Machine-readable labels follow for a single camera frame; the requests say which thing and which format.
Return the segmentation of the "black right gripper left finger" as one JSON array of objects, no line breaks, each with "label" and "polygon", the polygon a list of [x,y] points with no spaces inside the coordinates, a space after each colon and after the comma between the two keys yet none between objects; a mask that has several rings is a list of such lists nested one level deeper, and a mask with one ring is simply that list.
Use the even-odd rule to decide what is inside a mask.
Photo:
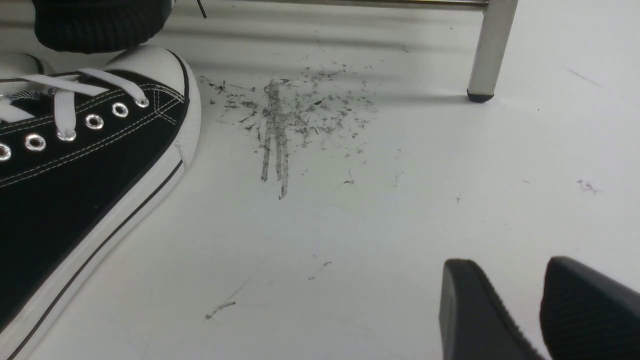
[{"label": "black right gripper left finger", "polygon": [[543,358],[473,260],[444,262],[438,319],[444,360]]}]

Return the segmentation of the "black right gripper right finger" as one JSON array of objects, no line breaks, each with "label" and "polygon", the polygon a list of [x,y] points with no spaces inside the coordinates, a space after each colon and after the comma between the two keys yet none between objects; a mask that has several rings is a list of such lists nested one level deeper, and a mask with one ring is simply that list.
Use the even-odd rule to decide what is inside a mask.
[{"label": "black right gripper right finger", "polygon": [[570,257],[546,266],[539,321],[553,360],[640,357],[640,294]]}]

